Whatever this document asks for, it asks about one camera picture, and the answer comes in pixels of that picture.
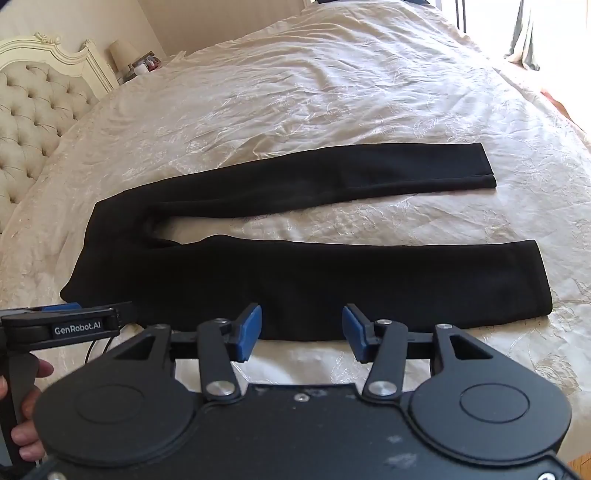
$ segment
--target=lampshade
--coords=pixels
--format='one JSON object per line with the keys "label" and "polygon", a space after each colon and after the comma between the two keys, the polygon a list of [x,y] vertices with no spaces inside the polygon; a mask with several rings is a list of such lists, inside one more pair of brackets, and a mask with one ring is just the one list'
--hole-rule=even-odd
{"label": "lampshade", "polygon": [[109,51],[119,71],[127,71],[127,66],[141,57],[135,47],[126,40],[115,40],[109,46]]}

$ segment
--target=finger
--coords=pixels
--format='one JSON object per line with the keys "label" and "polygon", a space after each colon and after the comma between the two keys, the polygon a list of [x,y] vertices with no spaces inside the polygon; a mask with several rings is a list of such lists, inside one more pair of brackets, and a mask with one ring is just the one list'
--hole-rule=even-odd
{"label": "finger", "polygon": [[41,442],[37,441],[32,445],[27,445],[20,450],[21,458],[26,462],[36,462],[45,455],[45,449]]}
{"label": "finger", "polygon": [[53,373],[53,365],[45,360],[39,359],[39,370],[37,378],[49,377]]}
{"label": "finger", "polygon": [[14,443],[21,447],[30,445],[39,440],[39,436],[37,435],[37,431],[35,430],[32,420],[27,420],[26,422],[14,427],[12,429],[11,436]]}
{"label": "finger", "polygon": [[6,378],[0,377],[0,400],[6,397],[8,393],[8,383],[6,382]]}
{"label": "finger", "polygon": [[37,387],[33,387],[22,401],[22,414],[28,420],[31,420],[33,417],[33,409],[35,408],[35,402],[37,402],[39,395],[41,395],[41,390]]}

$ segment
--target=wooden floor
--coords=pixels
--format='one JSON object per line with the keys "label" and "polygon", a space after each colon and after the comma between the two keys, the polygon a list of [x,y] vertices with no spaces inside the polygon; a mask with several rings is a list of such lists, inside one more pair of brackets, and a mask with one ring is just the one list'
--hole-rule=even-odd
{"label": "wooden floor", "polygon": [[591,480],[591,453],[583,455],[569,463],[575,472],[577,472],[583,480]]}

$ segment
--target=cream floral bedspread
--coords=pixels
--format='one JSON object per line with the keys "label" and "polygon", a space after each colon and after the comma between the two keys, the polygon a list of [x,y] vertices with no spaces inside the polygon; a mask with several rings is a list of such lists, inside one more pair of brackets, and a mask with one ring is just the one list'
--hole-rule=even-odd
{"label": "cream floral bedspread", "polygon": [[[100,199],[175,175],[364,142],[481,142],[498,187],[261,218],[180,219],[164,235],[374,245],[535,239],[552,314],[472,333],[568,395],[573,424],[563,458],[591,450],[589,145],[435,8],[402,0],[313,5],[123,85],[63,137],[3,232],[0,306],[60,300]],[[54,379],[79,367],[86,348],[43,353],[57,366]],[[339,342],[261,342],[237,368],[244,382],[361,383],[368,373]],[[405,387],[427,372],[425,362],[409,362]],[[178,377],[196,387],[195,363],[180,362]]]}

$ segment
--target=headboard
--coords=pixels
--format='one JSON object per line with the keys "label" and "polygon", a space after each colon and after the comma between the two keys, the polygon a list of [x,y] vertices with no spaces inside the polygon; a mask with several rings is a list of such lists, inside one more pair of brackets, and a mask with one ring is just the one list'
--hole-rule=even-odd
{"label": "headboard", "polygon": [[61,136],[119,84],[95,44],[60,37],[0,40],[0,235]]}

